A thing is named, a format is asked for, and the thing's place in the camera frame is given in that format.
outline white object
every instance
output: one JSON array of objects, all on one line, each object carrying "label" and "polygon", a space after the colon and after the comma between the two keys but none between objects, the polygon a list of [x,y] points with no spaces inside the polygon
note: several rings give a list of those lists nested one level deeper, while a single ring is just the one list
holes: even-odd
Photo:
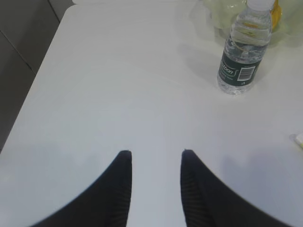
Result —
[{"label": "white object", "polygon": [[272,8],[275,0],[247,0],[249,8],[256,11],[267,11]]},{"label": "white object", "polygon": [[303,226],[303,159],[288,138],[303,128],[303,49],[268,49],[253,89],[226,95],[224,39],[207,12],[202,1],[67,10],[0,154],[0,226],[51,215],[129,149],[128,227],[186,227],[185,148],[258,208]]},{"label": "white object", "polygon": [[301,148],[303,148],[303,133],[297,135],[294,140]]}]

